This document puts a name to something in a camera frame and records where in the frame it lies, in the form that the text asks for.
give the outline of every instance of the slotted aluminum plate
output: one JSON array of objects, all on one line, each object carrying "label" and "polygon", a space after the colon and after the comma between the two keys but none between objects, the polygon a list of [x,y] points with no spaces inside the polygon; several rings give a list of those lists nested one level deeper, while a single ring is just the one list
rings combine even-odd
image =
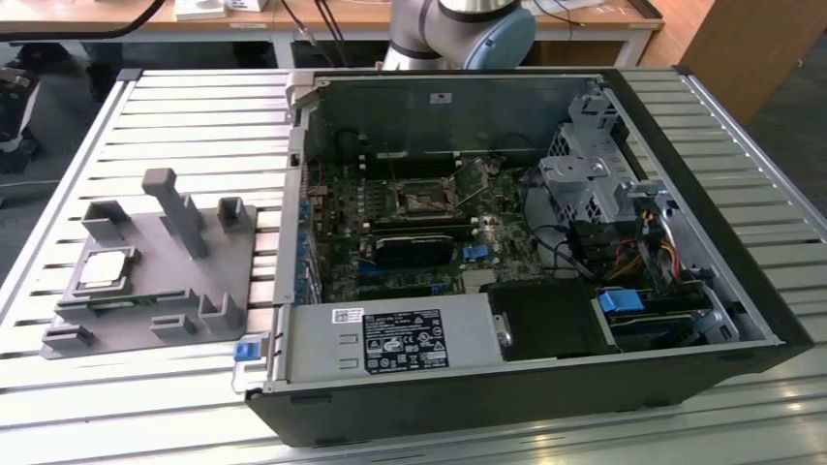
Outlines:
[{"label": "slotted aluminum plate", "polygon": [[[146,168],[198,207],[258,207],[250,332],[267,329],[286,163],[281,71],[145,72],[118,82],[0,291],[0,462],[786,463],[827,449],[827,244],[810,205],[690,77],[626,70],[669,139],[817,345],[680,406],[289,449],[231,392],[231,343],[46,361],[39,337],[86,235],[89,200],[155,210]],[[656,177],[650,164],[642,168]],[[259,373],[247,373],[250,377]],[[610,386],[605,387],[610,395]]]}]

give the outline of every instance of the barcode sticker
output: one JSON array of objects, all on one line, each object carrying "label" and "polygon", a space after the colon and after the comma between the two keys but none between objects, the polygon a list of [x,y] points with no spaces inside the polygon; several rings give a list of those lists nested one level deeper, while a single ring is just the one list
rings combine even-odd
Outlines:
[{"label": "barcode sticker", "polygon": [[333,324],[361,323],[361,315],[364,315],[362,308],[334,308]]}]

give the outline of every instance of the white label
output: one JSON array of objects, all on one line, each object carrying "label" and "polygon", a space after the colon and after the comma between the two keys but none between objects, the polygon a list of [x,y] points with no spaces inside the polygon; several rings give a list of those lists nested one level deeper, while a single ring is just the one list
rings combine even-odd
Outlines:
[{"label": "white label", "polygon": [[262,22],[231,22],[229,27],[234,29],[266,29],[267,25]]},{"label": "white label", "polygon": [[361,323],[362,308],[334,308],[333,324],[339,323]]},{"label": "white label", "polygon": [[430,94],[430,105],[449,104],[452,99],[452,94]]}]

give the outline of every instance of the black cable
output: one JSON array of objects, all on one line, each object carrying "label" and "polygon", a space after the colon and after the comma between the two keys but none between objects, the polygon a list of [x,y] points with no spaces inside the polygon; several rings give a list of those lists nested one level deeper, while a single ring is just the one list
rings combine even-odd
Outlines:
[{"label": "black cable", "polygon": [[542,8],[542,6],[540,5],[540,2],[537,2],[537,0],[533,0],[533,4],[537,7],[537,10],[540,10],[540,12],[542,12],[544,15],[550,16],[553,19],[558,19],[560,21],[565,22],[568,24],[568,40],[570,40],[570,37],[573,36],[573,31],[570,29],[570,26],[580,26],[584,27],[585,24],[582,24],[578,21],[572,21],[570,20],[570,11],[561,5],[561,3],[558,2],[558,0],[554,0],[554,3],[557,3],[557,5],[561,6],[561,8],[566,11],[566,16],[568,18],[562,17],[562,16],[557,16],[553,13],[549,13],[548,10],[545,10]]},{"label": "black cable", "polygon": [[330,9],[323,0],[313,0],[311,3],[314,4],[314,8],[318,10],[318,14],[321,15],[321,20],[323,21],[326,32],[330,33],[330,37],[333,38],[333,45],[335,46],[335,51],[338,51],[338,58],[341,59],[341,64],[348,68],[350,66],[350,63],[348,60],[348,55],[345,54],[345,37],[341,35],[341,29],[338,29],[338,23],[335,22],[333,13],[330,12]]},{"label": "black cable", "polygon": [[557,6],[560,8],[562,8],[565,10],[565,23],[568,24],[568,41],[570,42],[570,40],[573,39],[573,28],[570,27],[570,10],[568,10],[568,7],[565,7],[558,0],[554,0],[554,3],[557,4]]},{"label": "black cable", "polygon": [[90,32],[6,32],[0,34],[0,42],[26,42],[26,41],[93,41],[99,39],[117,39],[141,27],[149,18],[159,10],[163,0],[151,0],[143,12],[129,24],[119,29],[110,31]]},{"label": "black cable", "polygon": [[573,269],[577,271],[577,273],[580,273],[580,276],[582,276],[585,279],[588,279],[589,281],[594,281],[594,282],[602,282],[602,279],[600,279],[596,274],[580,263],[577,262],[573,257],[566,256],[565,254],[561,253],[561,251],[558,249],[556,249],[548,242],[545,242],[545,240],[542,240],[540,238],[540,236],[536,234],[536,232],[542,229],[542,228],[552,228],[553,225],[542,225],[541,227],[536,228],[536,229],[530,229],[530,224],[528,223],[528,217],[525,215],[525,206],[528,204],[528,190],[530,187],[530,182],[533,181],[534,176],[537,175],[540,169],[537,167],[533,167],[532,169],[529,169],[525,173],[525,184],[522,186],[522,190],[521,190],[521,219],[525,223],[525,226],[528,227],[528,231],[530,232],[530,235],[533,236],[533,238],[537,241],[537,244],[546,249],[552,254],[554,254],[556,258],[560,258],[564,262],[566,262],[568,264],[570,264],[570,266],[573,267]]},{"label": "black cable", "polygon": [[335,34],[338,34],[338,42],[341,42],[341,47],[342,47],[342,51],[346,51],[345,49],[345,35],[341,33],[341,29],[338,28],[338,21],[335,20],[335,17],[333,16],[333,11],[330,10],[330,6],[326,4],[326,0],[317,0],[318,3],[321,3],[321,6],[323,7],[323,11],[326,12],[326,16],[329,18],[329,21],[333,25],[333,30],[335,31]]},{"label": "black cable", "polygon": [[318,42],[314,41],[314,36],[311,35],[311,32],[307,30],[307,27],[305,26],[302,21],[298,19],[298,17],[293,13],[293,9],[289,8],[289,5],[286,4],[286,0],[281,0],[281,6],[283,7],[283,11],[289,15],[289,18],[293,20],[293,24],[295,24],[295,29],[298,29],[298,32],[301,33],[301,35],[305,36],[305,39],[307,39],[309,45],[313,46],[315,50],[318,50],[329,67],[335,68],[335,63],[333,63],[333,60],[330,59],[330,55],[326,54],[326,51],[323,51],[323,48],[321,47]]}]

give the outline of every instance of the cable on desk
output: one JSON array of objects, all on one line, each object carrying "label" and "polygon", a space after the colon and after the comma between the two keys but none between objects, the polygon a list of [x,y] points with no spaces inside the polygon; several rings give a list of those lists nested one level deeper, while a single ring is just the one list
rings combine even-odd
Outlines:
[{"label": "cable on desk", "polygon": [[301,33],[301,35],[305,36],[305,39],[307,39],[309,45],[313,46],[315,50],[318,50],[329,67],[335,68],[335,63],[333,63],[333,60],[330,59],[330,55],[326,54],[326,51],[323,51],[323,48],[321,48],[321,46],[318,45],[318,42],[314,40],[314,36],[311,32],[307,30],[307,27],[305,26],[302,21],[298,19],[298,17],[293,13],[293,9],[289,8],[289,5],[286,4],[286,0],[281,0],[281,6],[283,7],[283,11],[289,15],[289,18],[291,19],[293,24],[295,24],[295,29],[298,29],[298,32]]},{"label": "cable on desk", "polygon": [[348,60],[348,54],[345,53],[345,36],[341,33],[341,29],[338,28],[338,22],[333,17],[333,12],[330,11],[330,7],[326,5],[326,0],[313,0],[314,7],[318,10],[318,14],[321,15],[321,19],[323,20],[323,25],[326,26],[326,31],[330,33],[333,38],[333,44],[335,46],[335,50],[338,51],[338,58],[341,59],[341,64],[348,68],[350,66]]},{"label": "cable on desk", "polygon": [[110,31],[62,31],[62,32],[3,32],[0,33],[0,42],[25,42],[25,41],[93,41],[101,39],[117,39],[125,36],[151,18],[157,10],[159,10],[163,0],[151,0],[150,5],[143,12],[135,17],[134,21],[119,29]]},{"label": "cable on desk", "polygon": [[540,5],[540,2],[537,0],[533,0],[533,5],[537,7],[537,10],[540,10],[540,12],[542,12],[542,14],[545,16],[550,16],[553,19],[558,19],[565,24],[568,24],[568,40],[570,40],[570,38],[573,36],[573,30],[572,30],[570,26],[584,27],[585,24],[582,24],[578,21],[572,21],[570,20],[570,10],[568,10],[568,8],[558,2],[558,0],[554,0],[554,3],[558,5],[560,8],[562,8],[565,10],[565,16],[566,17],[557,16],[553,13],[550,13],[548,10],[545,10],[542,8],[542,5]]}]

